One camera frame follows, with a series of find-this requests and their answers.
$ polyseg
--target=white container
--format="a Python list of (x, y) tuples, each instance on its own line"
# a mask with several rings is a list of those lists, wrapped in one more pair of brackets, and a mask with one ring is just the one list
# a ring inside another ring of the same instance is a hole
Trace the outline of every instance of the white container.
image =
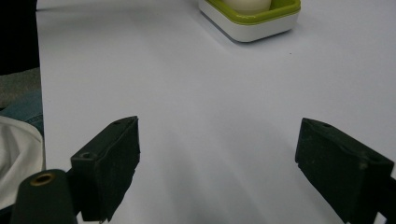
[(199, 0), (199, 8), (232, 39), (251, 42), (293, 28), (301, 7), (300, 0), (273, 0), (268, 11), (247, 15), (221, 0)]

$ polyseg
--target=white table surface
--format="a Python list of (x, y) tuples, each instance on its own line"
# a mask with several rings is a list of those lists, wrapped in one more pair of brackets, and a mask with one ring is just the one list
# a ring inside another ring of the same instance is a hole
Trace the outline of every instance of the white table surface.
[(394, 0), (303, 0), (292, 31), (251, 44), (196, 0), (38, 9), (48, 168), (140, 118), (141, 162), (110, 223), (342, 223), (294, 162), (302, 118), (396, 161)]

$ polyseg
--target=screw hole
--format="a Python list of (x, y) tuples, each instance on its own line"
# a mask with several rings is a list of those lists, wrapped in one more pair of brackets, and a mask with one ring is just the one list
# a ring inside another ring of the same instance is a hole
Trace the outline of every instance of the screw hole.
[(82, 158), (85, 158), (85, 159), (89, 159), (89, 158), (92, 157), (91, 153), (89, 153), (89, 152), (84, 152), (84, 153), (82, 153), (79, 156), (82, 157)]
[(48, 184), (49, 182), (52, 181), (52, 179), (55, 178), (55, 175), (52, 173), (47, 173), (47, 174), (43, 174), (43, 175), (39, 175), (37, 176), (35, 179), (33, 179), (30, 184), (32, 186), (43, 186)]

